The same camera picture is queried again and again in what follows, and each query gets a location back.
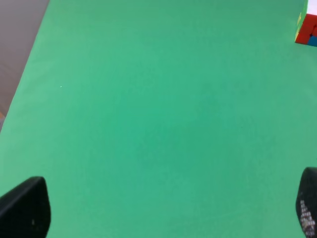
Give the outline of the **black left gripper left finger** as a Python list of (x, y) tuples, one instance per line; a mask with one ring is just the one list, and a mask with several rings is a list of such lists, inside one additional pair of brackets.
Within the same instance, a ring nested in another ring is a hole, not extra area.
[(2, 238), (45, 238), (51, 224), (46, 181), (30, 177), (0, 197)]

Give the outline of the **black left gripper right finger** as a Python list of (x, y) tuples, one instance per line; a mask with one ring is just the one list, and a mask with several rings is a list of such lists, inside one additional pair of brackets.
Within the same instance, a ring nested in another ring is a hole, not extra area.
[(317, 168), (306, 167), (296, 198), (296, 213), (306, 238), (317, 237)]

